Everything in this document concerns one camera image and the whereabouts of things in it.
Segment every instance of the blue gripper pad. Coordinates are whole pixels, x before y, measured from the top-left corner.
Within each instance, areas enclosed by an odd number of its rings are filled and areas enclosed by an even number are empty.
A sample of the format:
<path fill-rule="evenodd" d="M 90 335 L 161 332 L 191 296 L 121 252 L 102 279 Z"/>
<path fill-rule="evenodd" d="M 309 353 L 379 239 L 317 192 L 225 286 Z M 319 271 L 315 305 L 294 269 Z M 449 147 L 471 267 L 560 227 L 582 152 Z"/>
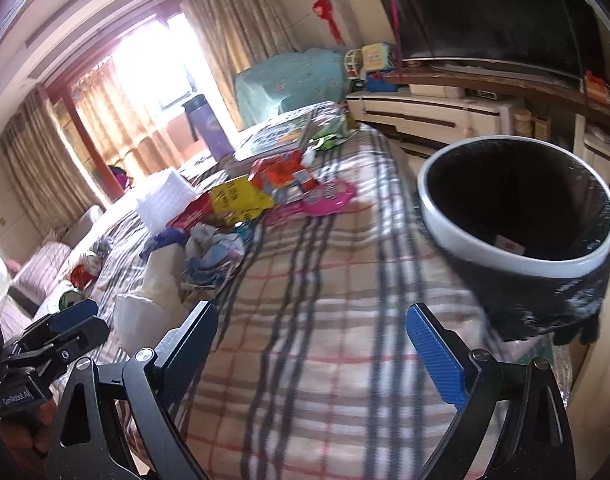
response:
<path fill-rule="evenodd" d="M 67 310 L 54 315 L 47 323 L 52 332 L 62 334 L 82 323 L 85 319 L 98 314 L 98 305 L 94 300 L 83 300 Z"/>
<path fill-rule="evenodd" d="M 467 401 L 463 367 L 416 305 L 407 311 L 406 325 L 407 335 L 441 398 L 461 411 Z"/>

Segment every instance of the bowl rim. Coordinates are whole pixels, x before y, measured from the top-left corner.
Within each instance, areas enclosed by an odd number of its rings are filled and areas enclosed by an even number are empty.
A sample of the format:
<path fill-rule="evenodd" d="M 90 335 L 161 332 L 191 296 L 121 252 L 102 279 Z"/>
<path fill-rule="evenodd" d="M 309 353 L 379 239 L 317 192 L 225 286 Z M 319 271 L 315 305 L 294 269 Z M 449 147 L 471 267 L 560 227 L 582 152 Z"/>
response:
<path fill-rule="evenodd" d="M 442 211 L 437 208 L 436 204 L 431 200 L 427 188 L 427 176 L 433 164 L 438 158 L 447 153 L 472 144 L 475 142 L 486 142 L 489 140 L 505 140 L 508 142 L 534 142 L 542 144 L 551 150 L 557 150 L 564 155 L 571 157 L 581 166 L 585 167 L 597 182 L 602 186 L 604 193 L 608 197 L 610 203 L 610 190 L 604 179 L 592 168 L 588 163 L 576 156 L 572 152 L 568 152 L 563 148 L 530 137 L 515 137 L 515 136 L 480 136 L 472 139 L 464 139 L 453 144 L 449 144 L 439 151 L 435 152 L 423 164 L 418 173 L 418 195 L 421 205 L 421 215 L 427 230 L 434 238 L 434 241 L 442 248 L 461 258 L 474 264 L 491 267 L 498 270 L 506 270 L 527 276 L 536 276 L 542 278 L 579 278 L 596 270 L 608 257 L 610 253 L 610 229 L 605 237 L 605 240 L 591 253 L 585 256 L 580 256 L 571 260 L 540 260 L 536 258 L 528 258 L 519 254 L 509 253 L 497 247 L 494 247 L 477 237 L 464 231 L 456 224 L 451 222 Z"/>

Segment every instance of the label sticker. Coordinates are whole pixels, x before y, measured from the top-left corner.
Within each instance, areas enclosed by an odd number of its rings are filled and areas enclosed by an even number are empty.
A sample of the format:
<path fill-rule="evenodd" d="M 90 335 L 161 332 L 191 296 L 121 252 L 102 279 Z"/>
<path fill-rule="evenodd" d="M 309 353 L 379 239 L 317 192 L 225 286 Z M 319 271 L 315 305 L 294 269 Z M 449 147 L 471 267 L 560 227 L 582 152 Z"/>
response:
<path fill-rule="evenodd" d="M 496 235 L 494 246 L 507 251 L 508 253 L 518 254 L 519 256 L 523 256 L 525 254 L 525 248 L 522 245 L 519 245 L 509 238 L 505 238 L 501 235 Z"/>

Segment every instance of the pink plastic toy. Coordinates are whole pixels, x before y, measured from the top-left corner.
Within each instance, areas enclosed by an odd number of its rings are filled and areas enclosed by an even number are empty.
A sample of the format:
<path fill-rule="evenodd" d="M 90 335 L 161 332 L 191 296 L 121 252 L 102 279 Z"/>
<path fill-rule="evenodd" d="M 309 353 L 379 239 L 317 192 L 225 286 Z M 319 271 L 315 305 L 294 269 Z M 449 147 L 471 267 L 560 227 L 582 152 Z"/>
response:
<path fill-rule="evenodd" d="M 265 215 L 266 226 L 277 225 L 297 215 L 325 216 L 343 210 L 356 196 L 356 186 L 344 180 L 325 182 L 308 191 L 301 200 L 280 205 Z"/>

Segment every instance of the white basket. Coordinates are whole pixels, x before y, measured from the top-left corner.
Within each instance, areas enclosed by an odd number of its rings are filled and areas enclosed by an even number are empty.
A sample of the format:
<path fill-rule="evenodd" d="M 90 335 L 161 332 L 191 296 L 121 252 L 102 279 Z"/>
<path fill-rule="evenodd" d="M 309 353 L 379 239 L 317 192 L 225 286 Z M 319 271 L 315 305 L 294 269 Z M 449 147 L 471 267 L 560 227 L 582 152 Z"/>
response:
<path fill-rule="evenodd" d="M 157 235 L 197 196 L 194 188 L 176 170 L 161 171 L 149 177 L 146 182 L 147 192 L 136 199 L 136 213 L 147 229 Z"/>

